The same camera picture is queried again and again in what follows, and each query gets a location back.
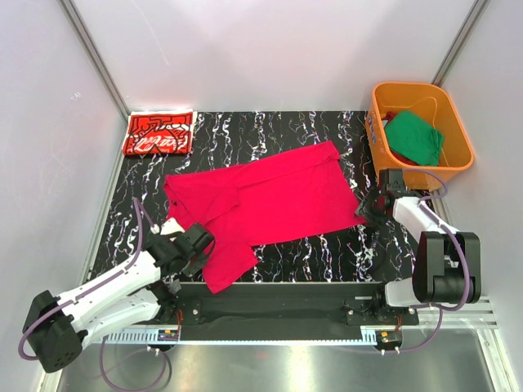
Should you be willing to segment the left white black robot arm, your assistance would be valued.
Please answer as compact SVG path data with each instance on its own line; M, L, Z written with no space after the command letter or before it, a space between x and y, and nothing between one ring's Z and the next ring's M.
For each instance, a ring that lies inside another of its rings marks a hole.
M174 220L159 233L139 237L138 249L102 275L54 296L33 298L18 346L21 358L47 373L71 364L91 343L136 323L167 323L176 295L163 279L200 271L216 243L201 224L182 229Z

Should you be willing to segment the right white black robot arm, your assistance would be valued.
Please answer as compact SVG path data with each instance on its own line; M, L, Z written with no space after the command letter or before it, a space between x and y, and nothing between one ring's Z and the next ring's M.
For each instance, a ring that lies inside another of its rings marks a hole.
M472 232L456 229L430 209L432 195L420 197L405 181L409 169L388 168L378 175L356 209L367 225L381 227L389 221L404 226L417 241L410 278L383 283L378 289L382 307L434 306L455 312L481 298L481 241Z

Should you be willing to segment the crimson red polo shirt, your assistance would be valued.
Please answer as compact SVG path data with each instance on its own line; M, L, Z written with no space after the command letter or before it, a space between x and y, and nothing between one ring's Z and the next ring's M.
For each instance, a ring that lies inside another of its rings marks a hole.
M203 268L211 293L228 288L257 259L253 247L363 224L333 142L164 181L168 217L203 225L216 246Z

